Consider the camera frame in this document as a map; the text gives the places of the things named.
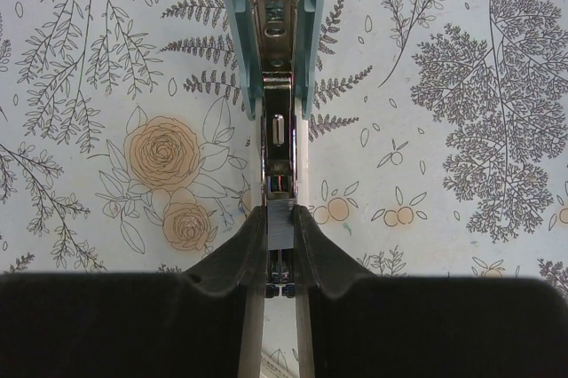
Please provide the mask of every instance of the floral patterned surface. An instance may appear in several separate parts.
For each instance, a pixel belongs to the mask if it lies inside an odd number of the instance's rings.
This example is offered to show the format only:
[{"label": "floral patterned surface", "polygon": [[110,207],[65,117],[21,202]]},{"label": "floral patterned surface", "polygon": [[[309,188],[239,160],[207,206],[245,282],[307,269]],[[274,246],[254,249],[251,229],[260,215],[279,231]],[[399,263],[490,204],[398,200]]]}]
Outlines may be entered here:
[{"label": "floral patterned surface", "polygon": [[[383,277],[568,298],[566,0],[326,0],[307,207]],[[0,267],[180,272],[257,188],[223,0],[0,0]],[[294,303],[264,348],[297,371]]]}]

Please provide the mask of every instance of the orange fruit drawing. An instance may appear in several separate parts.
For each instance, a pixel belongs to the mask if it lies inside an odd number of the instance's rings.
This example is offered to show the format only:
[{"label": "orange fruit drawing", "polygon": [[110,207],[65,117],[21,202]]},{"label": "orange fruit drawing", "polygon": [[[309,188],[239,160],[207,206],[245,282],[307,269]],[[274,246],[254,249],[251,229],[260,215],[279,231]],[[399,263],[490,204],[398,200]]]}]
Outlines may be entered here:
[{"label": "orange fruit drawing", "polygon": [[414,220],[414,212],[409,207],[402,207],[398,210],[397,219],[401,224],[410,224]]},{"label": "orange fruit drawing", "polygon": [[313,211],[313,219],[316,220],[318,224],[325,224],[329,219],[329,211],[326,207],[317,207]]},{"label": "orange fruit drawing", "polygon": [[349,216],[349,205],[342,198],[334,198],[327,205],[329,215],[336,221],[343,221]]},{"label": "orange fruit drawing", "polygon": [[394,227],[398,224],[398,217],[397,212],[389,209],[387,212],[384,213],[384,223],[389,227]]}]

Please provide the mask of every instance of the stapler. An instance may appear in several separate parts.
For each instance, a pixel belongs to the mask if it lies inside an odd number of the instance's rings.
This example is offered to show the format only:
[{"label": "stapler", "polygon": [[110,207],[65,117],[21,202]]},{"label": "stapler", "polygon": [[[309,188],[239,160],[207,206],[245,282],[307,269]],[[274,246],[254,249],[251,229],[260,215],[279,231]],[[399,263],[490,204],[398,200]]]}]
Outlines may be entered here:
[{"label": "stapler", "polygon": [[0,375],[256,378],[264,300],[282,294],[302,378],[566,376],[568,310],[551,286],[379,278],[325,236],[299,188],[323,0],[225,1],[260,205],[182,273],[0,277]]}]

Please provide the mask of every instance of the orange rose illustration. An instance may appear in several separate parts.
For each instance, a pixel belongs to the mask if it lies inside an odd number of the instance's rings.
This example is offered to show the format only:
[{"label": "orange rose illustration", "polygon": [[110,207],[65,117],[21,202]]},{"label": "orange rose illustration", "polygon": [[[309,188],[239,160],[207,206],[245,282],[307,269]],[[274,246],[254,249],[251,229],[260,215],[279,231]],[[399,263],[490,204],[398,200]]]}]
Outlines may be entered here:
[{"label": "orange rose illustration", "polygon": [[217,228],[211,231],[207,211],[197,205],[192,193],[177,189],[164,210],[163,234],[175,249],[201,250],[207,241],[215,239]]},{"label": "orange rose illustration", "polygon": [[172,118],[153,118],[132,131],[124,155],[129,174],[151,189],[187,187],[200,170],[197,136]]}]

